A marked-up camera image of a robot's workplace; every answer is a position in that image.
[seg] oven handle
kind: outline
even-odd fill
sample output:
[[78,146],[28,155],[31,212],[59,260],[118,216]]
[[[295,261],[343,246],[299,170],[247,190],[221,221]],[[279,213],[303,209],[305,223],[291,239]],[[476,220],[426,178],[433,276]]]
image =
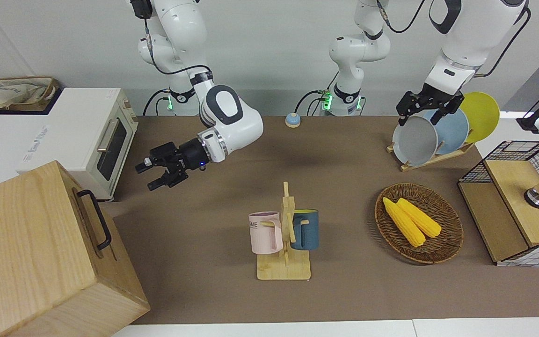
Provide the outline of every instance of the oven handle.
[[105,128],[105,133],[103,133],[103,138],[101,139],[101,142],[99,142],[99,145],[97,146],[97,152],[109,151],[109,146],[111,145],[111,141],[114,138],[114,134],[116,134],[118,125],[120,125],[120,119],[117,117],[110,120],[107,123],[107,128]]
[[103,233],[105,234],[105,240],[97,245],[97,249],[101,251],[103,250],[103,248],[111,244],[111,233],[109,232],[109,228],[107,227],[107,222],[105,222],[103,213],[101,213],[101,209],[99,208],[99,203],[97,203],[97,199],[95,198],[95,195],[90,190],[81,190],[80,192],[77,192],[76,195],[79,198],[88,195],[90,196],[90,200],[93,201],[95,211],[97,212],[97,216],[99,217],[99,221],[101,222],[101,226],[103,227]]

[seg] oven window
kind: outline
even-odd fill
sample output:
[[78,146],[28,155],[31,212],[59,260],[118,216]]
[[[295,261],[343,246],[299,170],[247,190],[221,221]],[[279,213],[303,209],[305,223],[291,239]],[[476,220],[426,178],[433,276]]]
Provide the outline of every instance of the oven window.
[[111,144],[109,145],[107,152],[101,154],[99,162],[97,163],[97,169],[107,181],[111,178],[111,173],[113,173],[114,168],[116,167],[116,162],[120,156],[120,151],[122,151],[124,140],[126,140],[126,128],[124,128],[124,125],[120,121],[116,133],[114,133],[114,136],[111,139]]

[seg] mug handle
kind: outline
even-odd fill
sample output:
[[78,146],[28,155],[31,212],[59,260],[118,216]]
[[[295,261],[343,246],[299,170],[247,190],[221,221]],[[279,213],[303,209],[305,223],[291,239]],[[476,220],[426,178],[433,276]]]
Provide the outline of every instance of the mug handle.
[[272,249],[278,249],[278,244],[282,241],[282,228],[278,220],[261,221],[263,226],[269,226],[274,228],[274,242]]
[[303,225],[308,225],[309,220],[301,220],[301,249],[305,249],[305,231],[303,230]]

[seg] oven door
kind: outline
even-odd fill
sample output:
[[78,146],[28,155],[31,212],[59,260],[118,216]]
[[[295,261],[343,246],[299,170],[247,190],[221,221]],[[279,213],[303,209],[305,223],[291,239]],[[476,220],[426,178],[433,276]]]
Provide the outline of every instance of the oven door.
[[120,107],[116,105],[114,109],[96,148],[97,155],[89,167],[93,179],[107,192],[107,196],[97,196],[99,199],[112,198],[134,136],[134,131]]

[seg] corn cob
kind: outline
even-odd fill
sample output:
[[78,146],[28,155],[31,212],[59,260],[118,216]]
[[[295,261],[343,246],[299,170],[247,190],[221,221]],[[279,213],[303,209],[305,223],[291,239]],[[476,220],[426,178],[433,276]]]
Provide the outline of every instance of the corn cob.
[[411,218],[409,218],[408,215],[390,199],[385,197],[383,198],[383,201],[388,215],[390,215],[398,229],[401,231],[402,235],[405,236],[411,246],[419,247],[423,245],[425,242],[425,236],[419,230],[419,228],[417,228],[415,223],[413,223],[413,220],[411,220]]
[[428,237],[437,237],[442,231],[442,227],[430,218],[426,213],[423,213],[421,209],[417,208],[415,205],[410,203],[404,198],[398,199],[396,201],[398,207],[400,207],[404,213],[406,213],[417,227]]

